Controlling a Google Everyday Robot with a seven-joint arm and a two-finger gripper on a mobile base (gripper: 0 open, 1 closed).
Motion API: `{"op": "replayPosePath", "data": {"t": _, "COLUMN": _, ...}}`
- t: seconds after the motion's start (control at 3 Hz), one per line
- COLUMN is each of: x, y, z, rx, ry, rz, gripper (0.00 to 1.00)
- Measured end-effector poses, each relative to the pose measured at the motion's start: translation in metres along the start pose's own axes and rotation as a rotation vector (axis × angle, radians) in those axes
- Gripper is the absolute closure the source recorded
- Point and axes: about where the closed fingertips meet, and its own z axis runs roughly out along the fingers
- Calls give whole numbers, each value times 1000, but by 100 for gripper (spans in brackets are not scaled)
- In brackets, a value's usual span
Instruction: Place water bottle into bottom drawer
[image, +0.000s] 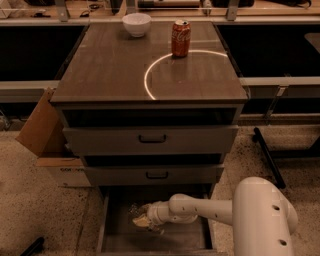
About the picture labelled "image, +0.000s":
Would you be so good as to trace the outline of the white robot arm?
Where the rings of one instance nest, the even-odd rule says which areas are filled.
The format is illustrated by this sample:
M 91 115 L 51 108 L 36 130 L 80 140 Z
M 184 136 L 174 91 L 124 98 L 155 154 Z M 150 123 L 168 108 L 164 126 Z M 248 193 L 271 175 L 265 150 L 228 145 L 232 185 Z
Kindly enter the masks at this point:
M 166 223 L 190 224 L 199 217 L 233 228 L 235 256 L 294 256 L 291 235 L 298 225 L 297 212 L 275 185 L 260 177 L 243 179 L 231 200 L 175 194 L 146 204 L 133 223 L 157 229 Z

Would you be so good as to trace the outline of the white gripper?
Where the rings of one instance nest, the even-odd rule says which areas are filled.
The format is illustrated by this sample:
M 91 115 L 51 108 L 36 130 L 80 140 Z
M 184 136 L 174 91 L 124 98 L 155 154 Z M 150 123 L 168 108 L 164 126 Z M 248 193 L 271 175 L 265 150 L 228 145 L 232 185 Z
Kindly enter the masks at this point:
M 154 225 L 163 225 L 170 220 L 169 204 L 167 202 L 158 201 L 155 203 L 144 204 L 139 208 L 141 213 L 147 213 L 133 219 L 133 223 L 141 228 L 148 228 L 150 221 Z

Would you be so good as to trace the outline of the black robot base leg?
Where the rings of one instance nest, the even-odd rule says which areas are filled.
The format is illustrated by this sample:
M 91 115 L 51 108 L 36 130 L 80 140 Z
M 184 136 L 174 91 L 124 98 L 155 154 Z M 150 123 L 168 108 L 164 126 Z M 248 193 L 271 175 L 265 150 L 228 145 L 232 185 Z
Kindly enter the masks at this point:
M 285 182 L 283 180 L 283 177 L 282 177 L 281 173 L 279 172 L 279 169 L 278 169 L 276 163 L 274 162 L 274 160 L 273 160 L 273 158 L 271 156 L 269 148 L 268 148 L 268 146 L 267 146 L 267 144 L 266 144 L 266 142 L 265 142 L 265 140 L 264 140 L 264 138 L 262 136 L 262 133 L 261 133 L 260 129 L 258 127 L 255 127 L 253 129 L 253 131 L 254 131 L 254 135 L 252 137 L 252 140 L 254 142 L 258 142 L 259 143 L 259 145 L 260 145 L 260 147 L 262 149 L 262 152 L 263 152 L 263 154 L 264 154 L 264 156 L 265 156 L 265 158 L 267 160 L 267 163 L 268 163 L 268 165 L 269 165 L 269 167 L 270 167 L 270 169 L 271 169 L 271 171 L 273 173 L 273 176 L 275 178 L 275 186 L 277 188 L 279 188 L 279 189 L 284 189 L 286 187 L 286 184 L 285 184 Z

